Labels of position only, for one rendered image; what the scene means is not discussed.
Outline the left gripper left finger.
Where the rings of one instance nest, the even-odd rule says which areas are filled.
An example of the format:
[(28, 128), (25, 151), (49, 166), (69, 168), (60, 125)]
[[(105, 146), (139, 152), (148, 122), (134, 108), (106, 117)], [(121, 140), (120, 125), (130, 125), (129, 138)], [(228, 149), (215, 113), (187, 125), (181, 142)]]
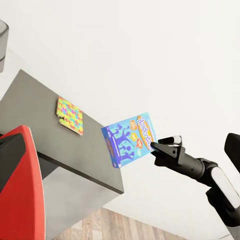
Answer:
[(21, 133), (0, 139), (0, 193), (26, 152)]

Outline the board game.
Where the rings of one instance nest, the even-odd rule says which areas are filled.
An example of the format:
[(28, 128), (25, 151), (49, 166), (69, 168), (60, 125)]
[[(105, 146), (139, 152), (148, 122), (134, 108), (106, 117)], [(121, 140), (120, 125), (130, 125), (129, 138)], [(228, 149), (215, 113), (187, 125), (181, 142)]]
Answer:
[(114, 168), (121, 168), (156, 149), (158, 143), (149, 112), (101, 128)]

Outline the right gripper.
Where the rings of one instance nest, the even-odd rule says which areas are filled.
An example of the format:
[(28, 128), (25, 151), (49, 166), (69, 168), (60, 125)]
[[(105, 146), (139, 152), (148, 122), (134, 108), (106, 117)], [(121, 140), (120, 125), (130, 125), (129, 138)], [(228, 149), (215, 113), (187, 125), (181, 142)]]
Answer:
[(172, 147), (157, 142), (152, 142), (150, 145), (155, 148), (151, 154), (155, 156), (154, 164), (156, 166), (167, 167), (185, 176), (192, 172), (195, 160), (192, 155), (185, 153), (185, 147)]

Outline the jigsaw puzzle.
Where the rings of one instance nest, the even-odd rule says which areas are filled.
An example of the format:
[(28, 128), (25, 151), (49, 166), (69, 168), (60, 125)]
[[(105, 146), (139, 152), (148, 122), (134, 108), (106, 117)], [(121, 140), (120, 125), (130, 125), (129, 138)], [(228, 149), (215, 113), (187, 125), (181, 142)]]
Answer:
[(61, 124), (83, 135), (82, 112), (80, 109), (59, 96), (56, 113), (63, 118), (59, 120)]

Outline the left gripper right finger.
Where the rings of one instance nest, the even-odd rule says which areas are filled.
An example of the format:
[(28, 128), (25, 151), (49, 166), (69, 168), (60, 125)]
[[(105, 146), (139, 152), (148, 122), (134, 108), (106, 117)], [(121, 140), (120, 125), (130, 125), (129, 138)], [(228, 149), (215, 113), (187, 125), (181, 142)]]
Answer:
[(240, 135), (229, 133), (227, 135), (224, 151), (240, 173)]

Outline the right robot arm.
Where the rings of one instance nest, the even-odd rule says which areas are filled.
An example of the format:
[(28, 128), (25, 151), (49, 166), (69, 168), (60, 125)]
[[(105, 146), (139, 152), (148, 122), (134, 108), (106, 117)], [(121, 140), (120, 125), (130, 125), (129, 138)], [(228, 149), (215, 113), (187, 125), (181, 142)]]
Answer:
[(176, 135), (150, 144), (155, 148), (154, 164), (167, 167), (211, 187), (207, 192), (209, 203), (216, 209), (234, 240), (240, 240), (240, 196), (218, 167), (218, 163), (206, 158), (194, 158), (185, 153), (183, 136)]

